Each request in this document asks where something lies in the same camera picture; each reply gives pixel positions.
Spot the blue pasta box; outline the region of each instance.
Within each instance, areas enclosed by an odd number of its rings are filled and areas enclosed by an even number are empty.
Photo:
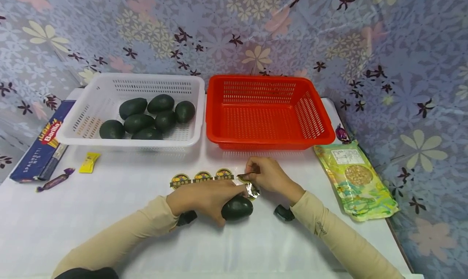
[[[60,144],[56,132],[60,129],[67,113],[75,100],[64,100],[54,113],[42,132],[21,159],[10,178],[18,183],[48,181],[59,164],[67,145]]]

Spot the plastic basket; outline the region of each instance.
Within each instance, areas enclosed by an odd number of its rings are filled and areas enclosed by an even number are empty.
[[[156,95],[168,94],[175,104],[191,101],[196,109],[188,124],[177,124],[164,140],[101,139],[99,127],[108,119],[123,123],[118,109],[129,99],[143,97],[148,102]],[[60,130],[59,142],[108,150],[184,152],[200,139],[204,115],[204,81],[196,76],[102,73],[94,77],[76,101]]]
[[[296,77],[213,76],[206,134],[226,150],[305,150],[335,140],[314,85]]]

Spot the yellow packet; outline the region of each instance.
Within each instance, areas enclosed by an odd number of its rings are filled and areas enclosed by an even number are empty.
[[[83,164],[80,167],[79,172],[80,173],[92,173],[93,170],[94,170],[94,164],[95,164],[96,160],[98,160],[99,156],[101,156],[101,154],[94,153],[94,152],[88,152],[86,154],[85,161],[83,162]]]
[[[318,145],[314,150],[335,186],[345,213],[353,220],[387,218],[399,210],[357,140],[350,144]]]

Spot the beige arm sleeve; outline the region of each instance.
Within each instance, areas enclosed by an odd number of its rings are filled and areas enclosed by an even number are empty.
[[[168,233],[177,221],[178,217],[172,214],[166,197],[158,196],[145,208],[117,221],[72,249],[60,261],[52,278],[74,268],[98,270],[113,267],[142,240]]]
[[[306,191],[291,211],[324,241],[353,278],[404,278],[378,250],[313,194]]]

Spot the floral curtain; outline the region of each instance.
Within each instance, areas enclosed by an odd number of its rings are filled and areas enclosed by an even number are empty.
[[[401,205],[419,273],[468,272],[467,0],[0,0],[0,178],[102,72],[307,77]]]

